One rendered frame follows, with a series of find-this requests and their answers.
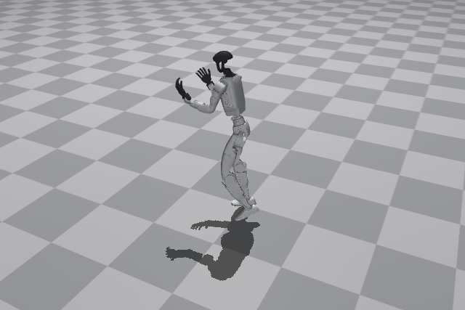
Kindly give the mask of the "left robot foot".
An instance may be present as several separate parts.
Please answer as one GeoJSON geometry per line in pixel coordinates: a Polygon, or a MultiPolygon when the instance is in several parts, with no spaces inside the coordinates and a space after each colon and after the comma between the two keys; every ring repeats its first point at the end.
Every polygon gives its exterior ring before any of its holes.
{"type": "Polygon", "coordinates": [[[250,205],[251,209],[246,210],[245,208],[234,218],[236,221],[240,221],[248,216],[250,216],[253,213],[256,213],[259,211],[259,208],[256,205],[250,205]]]}

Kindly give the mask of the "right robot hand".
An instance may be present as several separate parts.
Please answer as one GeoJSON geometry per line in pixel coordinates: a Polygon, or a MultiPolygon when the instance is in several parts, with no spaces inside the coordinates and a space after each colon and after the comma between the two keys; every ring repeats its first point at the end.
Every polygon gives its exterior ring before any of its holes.
{"type": "MultiPolygon", "coordinates": [[[[205,72],[206,74],[202,71],[201,68],[199,68],[199,69],[201,70],[201,72],[202,72],[203,74],[202,74],[199,70],[198,70],[198,72],[201,74],[202,77],[201,77],[198,73],[196,73],[196,74],[201,78],[201,80],[202,80],[204,83],[207,83],[207,84],[206,84],[207,87],[208,87],[208,85],[209,85],[210,83],[213,83],[213,85],[215,85],[214,82],[211,81],[211,72],[210,72],[210,70],[208,69],[208,72],[209,72],[209,74],[208,74],[208,73],[206,72],[205,68],[204,68],[204,67],[202,67],[202,68],[203,68],[203,70],[204,70],[204,72],[205,72]]],[[[208,87],[208,88],[209,88],[209,87],[208,87]]],[[[210,89],[209,89],[209,90],[210,90],[210,89]]]]}

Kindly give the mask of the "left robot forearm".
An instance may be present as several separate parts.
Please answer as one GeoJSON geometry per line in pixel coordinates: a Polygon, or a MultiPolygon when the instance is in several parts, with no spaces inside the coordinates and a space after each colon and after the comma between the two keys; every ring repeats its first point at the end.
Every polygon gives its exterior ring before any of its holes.
{"type": "Polygon", "coordinates": [[[187,100],[186,98],[184,98],[184,101],[185,103],[189,104],[191,107],[194,107],[195,109],[198,109],[202,113],[209,113],[211,110],[211,108],[204,102],[199,102],[198,100],[193,99],[192,97],[191,100],[187,100]]]}

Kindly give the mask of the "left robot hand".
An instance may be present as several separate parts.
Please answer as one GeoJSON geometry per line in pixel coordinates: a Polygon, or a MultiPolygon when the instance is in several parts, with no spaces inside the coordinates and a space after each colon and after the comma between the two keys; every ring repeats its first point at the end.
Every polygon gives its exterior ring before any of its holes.
{"type": "Polygon", "coordinates": [[[179,79],[177,79],[176,81],[176,89],[178,90],[179,94],[182,95],[182,98],[186,98],[187,100],[191,100],[191,96],[188,94],[188,93],[185,93],[185,90],[182,88],[182,81],[180,81],[180,84],[179,84],[179,79]]]}

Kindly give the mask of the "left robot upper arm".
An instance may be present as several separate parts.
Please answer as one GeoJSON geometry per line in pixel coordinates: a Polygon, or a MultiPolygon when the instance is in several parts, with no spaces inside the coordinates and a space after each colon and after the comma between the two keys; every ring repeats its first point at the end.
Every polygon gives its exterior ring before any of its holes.
{"type": "Polygon", "coordinates": [[[207,104],[211,110],[209,113],[213,113],[216,109],[217,104],[221,96],[226,92],[228,83],[226,81],[218,81],[215,83],[213,93],[210,98],[210,103],[207,104]]]}

